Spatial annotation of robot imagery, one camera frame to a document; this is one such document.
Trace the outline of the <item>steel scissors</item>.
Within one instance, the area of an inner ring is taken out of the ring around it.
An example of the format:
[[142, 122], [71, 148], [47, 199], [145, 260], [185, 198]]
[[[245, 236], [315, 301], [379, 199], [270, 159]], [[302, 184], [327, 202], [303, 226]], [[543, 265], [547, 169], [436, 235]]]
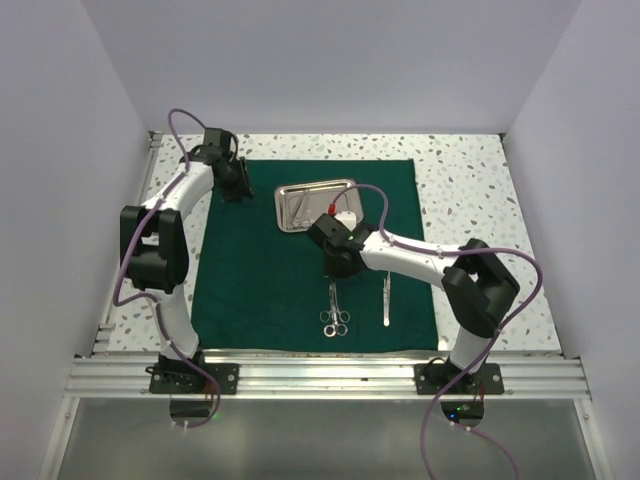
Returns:
[[349, 323], [341, 323], [337, 320], [334, 320], [332, 322], [323, 324], [323, 333], [327, 338], [343, 337], [348, 333]]

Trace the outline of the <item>steel scalpel handle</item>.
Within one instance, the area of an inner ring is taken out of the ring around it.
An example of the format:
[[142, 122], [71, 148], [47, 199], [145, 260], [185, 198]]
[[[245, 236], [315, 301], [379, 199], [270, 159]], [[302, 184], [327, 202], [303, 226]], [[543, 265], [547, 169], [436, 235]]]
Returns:
[[387, 275], [383, 283], [383, 326], [390, 326], [390, 310], [391, 310], [391, 272]]

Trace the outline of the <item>steel instrument tray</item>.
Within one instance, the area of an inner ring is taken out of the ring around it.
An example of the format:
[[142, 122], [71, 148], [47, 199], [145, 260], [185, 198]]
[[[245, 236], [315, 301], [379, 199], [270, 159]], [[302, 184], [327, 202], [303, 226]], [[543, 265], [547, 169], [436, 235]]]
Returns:
[[[282, 185], [275, 189], [274, 200], [278, 228], [284, 233], [302, 233], [322, 215], [342, 190], [352, 187], [353, 179], [343, 178]], [[289, 226], [290, 215], [303, 191], [309, 191], [303, 225], [299, 228]]]

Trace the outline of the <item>green surgical cloth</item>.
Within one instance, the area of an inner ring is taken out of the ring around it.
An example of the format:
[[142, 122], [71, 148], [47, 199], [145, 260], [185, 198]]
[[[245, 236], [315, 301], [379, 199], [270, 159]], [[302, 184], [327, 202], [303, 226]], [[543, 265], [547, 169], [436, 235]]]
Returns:
[[429, 284], [401, 275], [391, 281], [390, 324], [383, 324], [383, 272], [336, 283], [348, 332], [328, 338], [321, 312], [329, 280], [321, 250], [304, 233], [282, 232], [274, 192], [282, 185], [348, 178], [380, 187], [390, 200], [385, 226], [422, 239], [421, 208], [411, 160], [250, 160], [254, 197], [225, 202], [214, 193], [200, 254], [192, 325], [205, 349], [304, 353], [434, 350], [438, 333]]

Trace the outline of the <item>steel forceps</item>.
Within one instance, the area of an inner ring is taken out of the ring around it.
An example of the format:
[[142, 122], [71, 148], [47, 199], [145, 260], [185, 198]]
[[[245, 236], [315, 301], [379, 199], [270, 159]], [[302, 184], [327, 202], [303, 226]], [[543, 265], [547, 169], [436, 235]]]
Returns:
[[336, 295], [331, 295], [329, 292], [329, 307], [327, 310], [320, 313], [319, 318], [323, 323], [332, 322], [334, 320], [341, 323], [350, 322], [350, 313], [339, 306], [338, 292]]

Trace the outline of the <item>steel tweezers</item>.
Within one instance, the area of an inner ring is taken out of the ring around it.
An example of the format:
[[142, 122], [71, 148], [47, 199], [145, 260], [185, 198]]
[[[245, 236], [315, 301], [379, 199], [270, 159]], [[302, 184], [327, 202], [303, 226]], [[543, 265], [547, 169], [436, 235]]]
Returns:
[[290, 215], [289, 226], [291, 228], [299, 228], [303, 225], [308, 197], [309, 197], [308, 190], [303, 191], [302, 194], [300, 195]]

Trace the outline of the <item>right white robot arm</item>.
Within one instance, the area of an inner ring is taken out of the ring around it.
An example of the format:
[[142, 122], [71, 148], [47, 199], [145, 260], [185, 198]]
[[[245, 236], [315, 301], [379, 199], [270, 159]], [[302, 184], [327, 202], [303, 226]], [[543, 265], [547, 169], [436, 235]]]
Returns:
[[356, 223], [346, 213], [322, 214], [307, 235], [323, 252], [325, 275], [348, 279], [384, 271], [441, 289], [459, 331], [446, 361], [451, 389], [468, 392], [481, 380], [490, 341], [520, 292], [520, 285], [493, 249], [481, 240], [437, 246]]

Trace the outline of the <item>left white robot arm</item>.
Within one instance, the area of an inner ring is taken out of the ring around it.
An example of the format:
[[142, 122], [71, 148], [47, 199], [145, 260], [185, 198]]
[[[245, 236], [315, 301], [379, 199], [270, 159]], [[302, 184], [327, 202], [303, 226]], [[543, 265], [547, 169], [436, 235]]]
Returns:
[[120, 269], [113, 304], [144, 298], [155, 307], [160, 355], [179, 361], [172, 379], [185, 392], [201, 390], [207, 367], [195, 360], [200, 340], [184, 294], [189, 249], [184, 221], [208, 193], [225, 202], [253, 197], [245, 160], [235, 134], [207, 128], [200, 144], [187, 151], [181, 168], [151, 199], [120, 213]]

